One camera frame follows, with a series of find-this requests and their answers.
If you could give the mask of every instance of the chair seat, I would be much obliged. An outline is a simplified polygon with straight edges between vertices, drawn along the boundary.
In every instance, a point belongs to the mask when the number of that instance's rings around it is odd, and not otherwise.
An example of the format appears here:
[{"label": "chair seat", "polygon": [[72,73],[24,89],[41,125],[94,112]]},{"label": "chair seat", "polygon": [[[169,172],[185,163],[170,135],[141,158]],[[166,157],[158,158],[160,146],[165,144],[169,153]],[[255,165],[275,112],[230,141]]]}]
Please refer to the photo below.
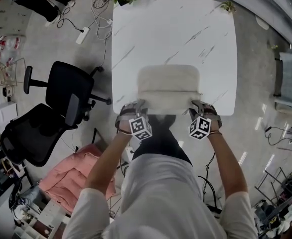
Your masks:
[{"label": "chair seat", "polygon": [[63,116],[49,106],[39,104],[5,127],[0,144],[13,163],[19,164],[25,158],[32,165],[41,167],[67,129],[70,128]]},{"label": "chair seat", "polygon": [[55,62],[47,83],[46,103],[57,113],[66,116],[72,94],[80,100],[80,109],[87,107],[94,80],[83,70],[63,63]]}]

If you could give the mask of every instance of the chair armrest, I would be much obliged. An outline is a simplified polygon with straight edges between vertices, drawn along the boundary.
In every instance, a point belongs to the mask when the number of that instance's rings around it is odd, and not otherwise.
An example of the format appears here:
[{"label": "chair armrest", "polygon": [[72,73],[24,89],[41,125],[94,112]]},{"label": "chair armrest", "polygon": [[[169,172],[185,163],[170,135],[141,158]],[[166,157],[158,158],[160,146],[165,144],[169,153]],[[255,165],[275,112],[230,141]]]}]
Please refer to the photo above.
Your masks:
[{"label": "chair armrest", "polygon": [[24,93],[26,94],[28,94],[30,90],[32,70],[33,70],[33,67],[28,66],[25,71],[23,90],[24,90]]},{"label": "chair armrest", "polygon": [[80,99],[75,94],[72,94],[70,102],[68,103],[68,108],[65,116],[65,124],[69,126],[73,126],[75,124],[79,107]]}]

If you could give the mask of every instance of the black office chair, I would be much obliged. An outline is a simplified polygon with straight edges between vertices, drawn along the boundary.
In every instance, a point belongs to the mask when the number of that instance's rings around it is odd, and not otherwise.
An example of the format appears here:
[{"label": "black office chair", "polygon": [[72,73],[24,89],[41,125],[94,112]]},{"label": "black office chair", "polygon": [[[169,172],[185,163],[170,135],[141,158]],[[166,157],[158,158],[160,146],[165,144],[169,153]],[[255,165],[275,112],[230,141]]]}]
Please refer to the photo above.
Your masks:
[{"label": "black office chair", "polygon": [[30,86],[46,87],[45,104],[39,104],[20,118],[11,121],[0,137],[3,152],[14,164],[24,159],[32,165],[41,167],[48,161],[57,141],[66,130],[77,128],[95,105],[95,99],[112,103],[91,94],[94,86],[94,74],[102,72],[96,67],[91,74],[63,63],[55,62],[48,82],[31,79],[32,67],[28,66],[24,76],[24,92],[29,93]]}]

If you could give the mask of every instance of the white table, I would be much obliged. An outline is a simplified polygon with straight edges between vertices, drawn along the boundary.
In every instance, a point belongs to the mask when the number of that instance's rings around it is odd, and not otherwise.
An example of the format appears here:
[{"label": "white table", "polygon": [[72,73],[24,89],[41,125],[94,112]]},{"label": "white table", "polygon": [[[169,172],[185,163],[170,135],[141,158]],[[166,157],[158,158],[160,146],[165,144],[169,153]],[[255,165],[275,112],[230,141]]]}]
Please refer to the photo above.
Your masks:
[{"label": "white table", "polygon": [[199,71],[201,100],[232,115],[237,89],[233,16],[212,0],[138,0],[114,5],[113,108],[138,98],[139,70],[148,65],[191,65]]}]

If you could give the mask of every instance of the gray floor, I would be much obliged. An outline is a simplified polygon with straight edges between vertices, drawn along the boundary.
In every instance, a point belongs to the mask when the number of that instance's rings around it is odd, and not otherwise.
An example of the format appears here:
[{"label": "gray floor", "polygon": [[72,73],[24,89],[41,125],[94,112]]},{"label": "gray floor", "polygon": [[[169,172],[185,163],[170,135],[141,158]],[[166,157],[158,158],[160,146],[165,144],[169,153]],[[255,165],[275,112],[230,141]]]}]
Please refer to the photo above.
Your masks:
[{"label": "gray floor", "polygon": [[[75,6],[67,14],[67,18],[71,19],[78,28],[88,26],[93,20],[90,4],[91,0],[76,0]],[[110,4],[102,16],[112,18],[112,11],[112,4]],[[276,64],[274,52],[269,49],[267,43],[277,44],[281,50],[284,50],[287,44],[271,28],[264,30],[259,27],[255,16],[240,6],[237,6],[234,20],[238,52],[236,106],[232,116],[222,117],[224,125],[221,131],[237,159],[242,160],[241,166],[248,182],[253,204],[262,198],[254,186],[264,176],[266,167],[272,173],[276,173],[280,166],[286,174],[292,171],[292,151],[277,149],[277,147],[282,147],[292,150],[292,144],[289,145],[288,140],[285,140],[277,146],[269,146],[264,137],[264,128],[267,126],[283,128],[287,124],[292,125],[292,117],[279,114],[274,109],[272,93],[275,85]],[[84,43],[78,45],[75,40],[79,32],[69,22],[64,22],[61,29],[58,29],[56,25],[46,28],[44,24],[43,17],[32,14],[22,52],[27,65],[33,66],[34,79],[46,81],[54,61],[70,63],[87,72],[102,62],[104,43],[95,35],[96,26],[91,28]],[[95,77],[96,94],[103,97],[112,96],[111,42],[110,38],[107,41],[106,58],[103,65],[105,72],[97,74]],[[22,67],[17,75],[18,80],[22,81],[24,76]],[[45,89],[31,88],[30,94],[25,95],[22,85],[19,85],[15,89],[14,98],[18,101],[18,114],[22,115],[38,103],[45,102]],[[116,133],[114,128],[116,115],[113,113],[112,107],[106,106],[104,103],[97,103],[90,115],[90,120],[82,122],[77,130],[64,133],[45,166],[41,168],[29,166],[30,173],[35,179],[43,178],[59,161],[73,153],[73,146],[85,146],[90,143],[95,127],[106,142],[111,141]],[[189,117],[178,116],[172,132],[189,155],[196,173],[205,176],[205,165],[212,157],[213,150],[207,140],[198,142],[190,139],[186,131],[188,125]],[[278,141],[281,135],[281,131],[273,131],[271,142]],[[201,144],[200,153],[196,151],[199,144]],[[223,196],[216,160],[210,165],[209,180],[219,192],[219,196]],[[120,175],[117,174],[117,185],[120,186],[121,181]],[[271,193],[270,181],[265,182],[263,190]]]}]

